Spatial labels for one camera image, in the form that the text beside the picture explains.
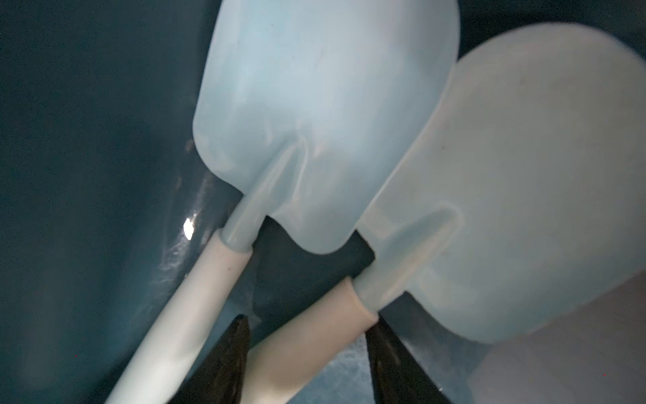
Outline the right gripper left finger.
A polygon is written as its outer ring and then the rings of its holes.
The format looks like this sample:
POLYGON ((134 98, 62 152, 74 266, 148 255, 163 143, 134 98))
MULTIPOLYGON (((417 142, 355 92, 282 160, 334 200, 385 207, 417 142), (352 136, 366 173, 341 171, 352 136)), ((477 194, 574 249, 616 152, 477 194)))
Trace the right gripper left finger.
POLYGON ((240 403, 250 340, 248 317, 238 315, 169 403, 240 403))

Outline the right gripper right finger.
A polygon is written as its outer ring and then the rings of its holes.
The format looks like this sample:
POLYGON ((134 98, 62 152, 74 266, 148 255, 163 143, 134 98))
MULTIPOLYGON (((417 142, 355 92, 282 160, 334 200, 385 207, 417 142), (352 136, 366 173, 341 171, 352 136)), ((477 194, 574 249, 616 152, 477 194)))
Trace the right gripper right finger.
POLYGON ((384 319, 365 337, 376 403, 451 403, 384 319))

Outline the teal plastic storage box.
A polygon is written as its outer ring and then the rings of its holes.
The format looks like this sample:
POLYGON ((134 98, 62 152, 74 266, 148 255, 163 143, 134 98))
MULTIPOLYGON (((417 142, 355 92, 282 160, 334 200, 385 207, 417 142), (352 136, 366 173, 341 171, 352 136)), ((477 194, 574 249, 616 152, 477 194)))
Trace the teal plastic storage box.
POLYGON ((191 131, 219 8, 2 2, 2 402, 104 402, 240 200, 191 131))

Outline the light blue rounded shovel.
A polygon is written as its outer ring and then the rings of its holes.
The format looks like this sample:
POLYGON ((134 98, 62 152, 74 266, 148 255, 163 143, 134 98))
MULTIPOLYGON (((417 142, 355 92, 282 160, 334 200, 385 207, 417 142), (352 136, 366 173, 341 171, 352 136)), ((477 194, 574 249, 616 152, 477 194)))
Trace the light blue rounded shovel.
POLYGON ((374 261, 251 350, 243 402, 288 402, 405 293, 499 343, 643 270, 644 58, 564 23, 475 47, 357 229, 374 261))

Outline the pale blue shovel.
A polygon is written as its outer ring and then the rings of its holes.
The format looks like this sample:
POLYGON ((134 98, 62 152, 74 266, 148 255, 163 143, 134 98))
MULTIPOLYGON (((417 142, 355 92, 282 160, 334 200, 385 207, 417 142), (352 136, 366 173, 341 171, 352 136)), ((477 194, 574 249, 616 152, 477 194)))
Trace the pale blue shovel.
POLYGON ((225 1, 193 118, 242 192, 147 332, 111 403, 166 403, 198 358, 266 218, 304 250, 352 235, 429 121, 459 50, 454 1, 225 1))

